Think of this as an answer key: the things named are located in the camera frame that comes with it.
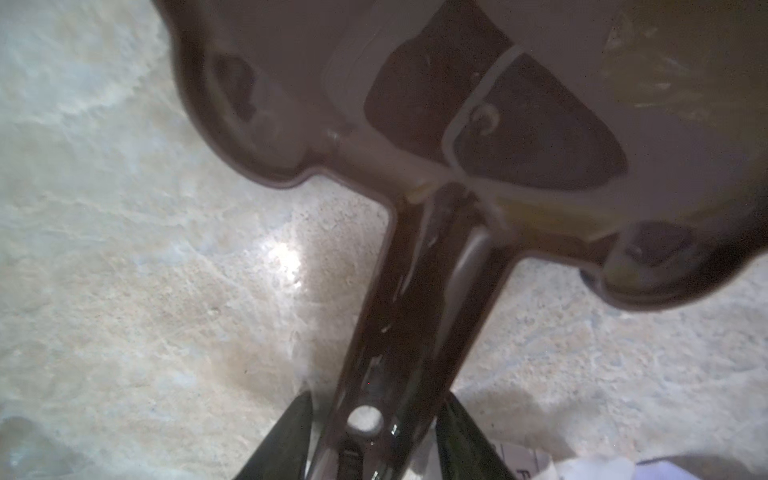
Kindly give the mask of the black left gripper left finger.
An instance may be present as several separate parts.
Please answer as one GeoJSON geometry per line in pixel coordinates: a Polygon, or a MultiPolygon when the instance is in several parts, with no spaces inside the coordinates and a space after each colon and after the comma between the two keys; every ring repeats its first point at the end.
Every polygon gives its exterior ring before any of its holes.
{"type": "Polygon", "coordinates": [[[303,479],[312,421],[312,396],[305,391],[291,402],[234,480],[303,479]]]}

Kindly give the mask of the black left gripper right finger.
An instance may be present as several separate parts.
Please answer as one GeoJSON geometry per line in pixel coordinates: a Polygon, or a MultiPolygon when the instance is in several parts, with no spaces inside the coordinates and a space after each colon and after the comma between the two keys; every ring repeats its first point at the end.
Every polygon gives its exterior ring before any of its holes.
{"type": "Polygon", "coordinates": [[[436,417],[436,441],[443,479],[515,479],[453,393],[448,394],[436,417]]]}

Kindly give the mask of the brown dustpan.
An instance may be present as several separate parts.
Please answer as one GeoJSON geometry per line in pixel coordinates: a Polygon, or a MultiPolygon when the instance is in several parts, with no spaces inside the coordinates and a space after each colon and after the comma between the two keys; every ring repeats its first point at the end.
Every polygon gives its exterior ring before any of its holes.
{"type": "Polygon", "coordinates": [[[767,249],[763,1],[160,1],[184,106],[235,171],[384,204],[303,479],[399,479],[512,269],[695,301],[767,249]]]}

